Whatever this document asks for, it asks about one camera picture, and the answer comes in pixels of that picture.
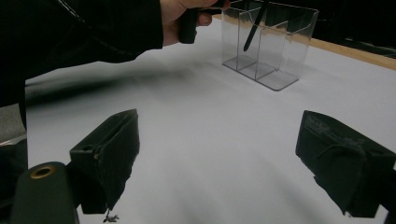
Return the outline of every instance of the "human hand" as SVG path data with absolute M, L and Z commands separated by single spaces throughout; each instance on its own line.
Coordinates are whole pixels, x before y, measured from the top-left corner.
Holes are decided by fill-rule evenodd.
M 173 45 L 178 42 L 178 18 L 188 8 L 209 8 L 218 0 L 160 0 L 163 19 L 163 46 Z M 222 9 L 230 6 L 230 0 L 224 1 Z M 212 22 L 212 15 L 199 12 L 197 26 L 208 26 Z

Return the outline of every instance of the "black marker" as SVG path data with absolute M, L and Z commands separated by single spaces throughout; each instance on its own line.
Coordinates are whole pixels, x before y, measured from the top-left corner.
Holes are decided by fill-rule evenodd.
M 225 0 L 217 1 L 211 7 L 224 7 Z M 180 17 L 180 31 L 178 41 L 182 44 L 193 44 L 195 41 L 195 29 L 198 19 L 198 8 L 189 8 Z
M 244 51 L 248 50 L 251 40 L 253 39 L 253 36 L 256 33 L 257 27 L 259 26 L 260 21 L 262 21 L 262 16 L 264 15 L 264 11 L 267 8 L 268 3 L 269 3 L 268 1 L 262 2 L 262 7 L 260 8 L 259 15 L 257 15 L 256 20 L 254 21 L 254 24 L 251 27 L 250 33 L 248 34 L 247 42 L 245 43 L 245 46 L 244 46 Z

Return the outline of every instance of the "finger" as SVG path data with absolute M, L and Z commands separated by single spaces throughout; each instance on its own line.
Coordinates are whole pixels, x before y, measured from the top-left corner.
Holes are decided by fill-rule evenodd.
M 178 42 L 179 27 L 176 22 L 163 25 L 163 46 L 173 45 Z
M 212 23 L 212 15 L 206 12 L 198 14 L 197 26 L 208 26 Z
M 226 9 L 228 9 L 230 6 L 231 6 L 231 1 L 225 0 L 225 1 L 224 1 L 224 6 L 223 6 L 221 9 L 226 10 Z
M 218 0 L 179 0 L 185 8 L 210 7 Z

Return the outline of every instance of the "acrylic divider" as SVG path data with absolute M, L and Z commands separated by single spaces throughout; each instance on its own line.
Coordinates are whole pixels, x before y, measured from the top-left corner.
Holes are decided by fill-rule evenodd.
M 222 13 L 223 64 L 262 85 L 280 91 L 303 71 L 318 11 L 270 3 L 250 47 L 248 35 L 262 1 L 236 1 Z

